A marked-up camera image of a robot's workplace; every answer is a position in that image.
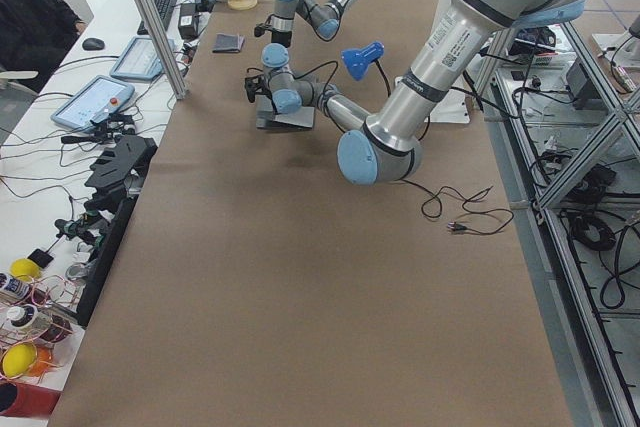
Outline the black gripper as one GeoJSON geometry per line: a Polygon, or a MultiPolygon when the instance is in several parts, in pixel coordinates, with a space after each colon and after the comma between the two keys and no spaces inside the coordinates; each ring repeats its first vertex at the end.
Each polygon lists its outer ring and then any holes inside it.
{"type": "Polygon", "coordinates": [[[282,46],[290,46],[293,32],[293,19],[269,16],[264,22],[254,27],[254,36],[261,37],[266,32],[271,33],[271,42],[282,46]]]}
{"type": "Polygon", "coordinates": [[[255,103],[258,96],[270,98],[268,82],[263,74],[245,77],[244,89],[250,103],[255,103]]]}

